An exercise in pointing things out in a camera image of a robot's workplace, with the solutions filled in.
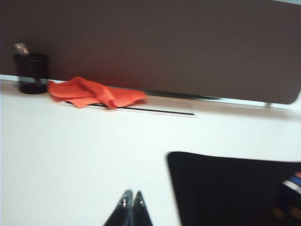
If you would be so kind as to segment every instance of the black mesh pen holder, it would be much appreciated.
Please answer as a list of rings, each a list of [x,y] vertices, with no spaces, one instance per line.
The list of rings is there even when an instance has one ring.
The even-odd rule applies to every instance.
[[[14,55],[19,90],[27,94],[47,92],[48,60],[41,54]]]

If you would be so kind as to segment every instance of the red microfiber towel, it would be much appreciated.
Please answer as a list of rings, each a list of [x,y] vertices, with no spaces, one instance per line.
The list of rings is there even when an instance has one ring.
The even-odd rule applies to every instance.
[[[49,81],[48,91],[55,100],[69,101],[78,108],[97,103],[105,104],[109,108],[117,108],[146,99],[142,91],[112,88],[81,77],[62,83]]]

